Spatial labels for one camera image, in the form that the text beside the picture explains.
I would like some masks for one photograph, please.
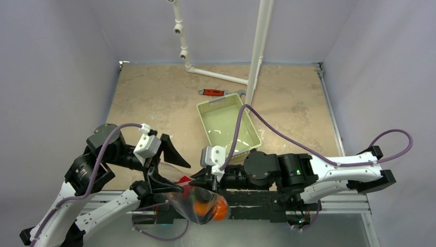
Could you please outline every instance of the electrical wire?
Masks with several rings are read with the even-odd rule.
[[[266,125],[270,130],[272,130],[274,133],[276,133],[276,134],[277,134],[278,136],[280,136],[281,138],[283,138],[283,139],[285,139],[285,140],[287,140],[287,141],[293,143],[294,145],[297,145],[298,147],[300,147],[300,148],[306,150],[306,151],[309,152],[309,153],[312,153],[313,155],[317,156],[318,158],[320,158],[321,160],[325,161],[326,163],[328,163],[328,164],[330,164],[330,165],[332,165],[332,166],[338,166],[338,164],[337,164],[336,162],[333,162],[333,161],[329,160],[328,158],[324,157],[323,155],[321,155],[320,153],[316,152],[315,150],[313,150],[313,149],[311,149],[311,148],[309,148],[309,147],[306,147],[305,145],[303,145],[303,144],[301,144],[301,143],[299,143],[299,142],[297,142],[297,141],[295,141],[295,140],[293,140],[293,139],[291,139],[291,138],[285,136],[284,134],[280,133],[278,130],[274,129],[274,127],[272,127],[270,124],[268,124],[268,123],[265,121],[265,119],[263,119],[263,117],[261,117],[261,115],[260,115],[259,113],[257,113],[257,112],[256,112],[256,111],[255,111],[251,106],[249,106],[249,105],[247,105],[247,104],[244,104],[244,105],[241,107],[241,109],[239,110],[238,118],[237,118],[237,120],[236,120],[236,127],[235,127],[235,131],[234,131],[233,141],[232,141],[232,145],[231,145],[231,147],[230,147],[229,154],[228,154],[228,156],[227,156],[227,158],[226,158],[226,162],[225,162],[224,165],[220,168],[220,170],[224,170],[224,169],[227,167],[227,165],[230,163],[230,160],[231,160],[231,158],[232,158],[232,156],[233,156],[234,150],[235,150],[235,148],[236,148],[237,139],[238,139],[239,128],[240,128],[240,126],[241,126],[242,114],[244,113],[244,109],[245,109],[245,108],[250,109],[250,110],[253,112],[253,114],[255,114],[255,116],[256,116],[256,117],[257,117],[257,118],[258,118],[258,119],[259,119],[263,124],[265,124],[265,125]],[[397,154],[395,154],[395,155],[393,155],[393,156],[390,156],[390,157],[387,157],[387,158],[382,158],[382,159],[378,160],[377,163],[383,163],[383,162],[387,162],[387,161],[391,161],[391,160],[393,160],[393,159],[396,159],[396,158],[398,158],[398,157],[404,155],[405,153],[407,153],[407,152],[412,148],[412,146],[413,146],[413,138],[412,138],[412,136],[411,136],[408,132],[406,132],[406,131],[404,131],[404,130],[400,130],[400,129],[392,129],[392,130],[385,131],[385,132],[381,133],[380,135],[378,135],[378,136],[377,136],[377,137],[376,137],[376,138],[371,142],[370,147],[371,147],[372,145],[374,145],[374,143],[375,143],[376,141],[378,141],[381,137],[383,137],[384,135],[386,135],[386,134],[388,134],[388,133],[391,133],[391,132],[400,132],[400,133],[405,134],[405,135],[407,136],[407,138],[409,139],[409,144],[407,145],[407,147],[406,147],[403,151],[401,151],[401,152],[399,152],[399,153],[397,153]],[[360,162],[360,163],[346,163],[346,164],[340,164],[340,166],[343,166],[343,167],[354,167],[354,166],[368,166],[368,165],[373,165],[373,164],[374,164],[373,162]]]
[[[151,205],[151,206],[138,208],[138,209],[135,210],[135,211],[143,211],[143,210],[146,210],[146,209],[149,209],[149,208],[152,208],[152,207],[157,207],[157,206],[162,206],[162,205],[169,205],[169,204],[170,204],[170,203],[167,203],[167,202],[164,202],[164,203],[157,203],[157,204],[154,204],[154,205]],[[149,234],[149,233],[144,232],[143,230],[139,229],[139,228],[136,226],[136,224],[135,224],[135,222],[134,222],[134,220],[133,220],[133,216],[132,216],[132,225],[133,225],[133,229],[135,229],[135,230],[136,230],[137,232],[139,232],[139,233],[142,233],[142,234],[144,234],[144,235],[146,235],[146,236],[149,236],[149,237],[154,238],[154,239],[159,240],[159,241],[167,241],[167,242],[170,242],[170,241],[175,241],[175,240],[177,240],[177,239],[183,237],[183,235],[188,231],[188,228],[189,228],[189,220],[186,219],[186,227],[185,227],[185,229],[183,230],[183,232],[182,232],[180,235],[178,235],[177,237],[174,237],[174,238],[161,238],[161,237],[157,237],[157,236],[154,236],[154,235],[151,235],[151,234]]]
[[[56,213],[56,211],[58,209],[61,208],[61,206],[63,204],[65,204],[68,201],[74,201],[74,200],[83,200],[85,198],[87,198],[89,196],[89,194],[91,194],[91,191],[93,189],[94,186],[94,182],[95,179],[97,177],[97,172],[98,172],[98,168],[100,167],[100,163],[103,159],[103,154],[106,151],[107,146],[109,145],[109,142],[111,141],[112,137],[122,128],[124,127],[138,127],[138,128],[142,128],[142,125],[137,124],[137,123],[124,123],[122,125],[117,126],[116,128],[113,129],[113,131],[107,136],[106,140],[104,141],[103,145],[101,146],[100,152],[97,156],[95,165],[94,165],[94,169],[93,172],[91,174],[91,177],[89,179],[89,184],[88,184],[88,188],[86,189],[85,194],[83,194],[82,196],[78,196],[78,197],[67,197],[62,199],[61,201],[59,201],[55,207],[47,214],[47,216],[44,218],[44,220],[41,222],[40,227],[38,228],[37,232],[35,233],[34,239],[31,241],[30,243],[30,247],[34,247],[35,244],[37,243],[37,240],[39,239],[39,236],[42,232],[42,230],[44,229],[44,227],[47,225],[48,221],[51,219],[51,217]]]

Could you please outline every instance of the pipe fitting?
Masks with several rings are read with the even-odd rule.
[[[180,52],[179,56],[180,56],[181,59],[185,60],[188,57],[188,52],[186,50],[182,50]]]
[[[182,31],[183,31],[183,25],[182,24],[176,24],[174,26],[174,33],[175,34],[180,35]]]

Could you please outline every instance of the gray wall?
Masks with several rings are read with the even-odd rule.
[[[86,0],[0,2],[1,246],[22,246],[52,204],[118,66]]]
[[[323,61],[357,0],[276,0],[265,62]],[[167,0],[91,0],[93,11],[120,60],[179,63],[180,40]],[[192,61],[247,63],[259,0],[180,0]]]
[[[326,84],[347,154],[402,128],[413,149],[385,163],[397,183],[369,194],[382,246],[434,246],[436,2],[359,1],[325,61]],[[380,140],[385,155],[407,139]]]

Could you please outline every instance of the green plastic basket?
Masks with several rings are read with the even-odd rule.
[[[197,105],[209,144],[225,147],[226,157],[233,141],[236,119],[241,106],[242,101],[238,94],[229,94]],[[245,110],[232,161],[244,159],[251,149],[258,148],[261,144],[253,122]]]

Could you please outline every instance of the plastic bag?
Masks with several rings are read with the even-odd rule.
[[[185,190],[183,193],[171,192],[163,194],[176,211],[197,224],[206,224],[211,220],[228,219],[230,207],[226,199],[217,193],[189,185],[188,183],[191,180],[187,176],[179,180],[178,185]]]

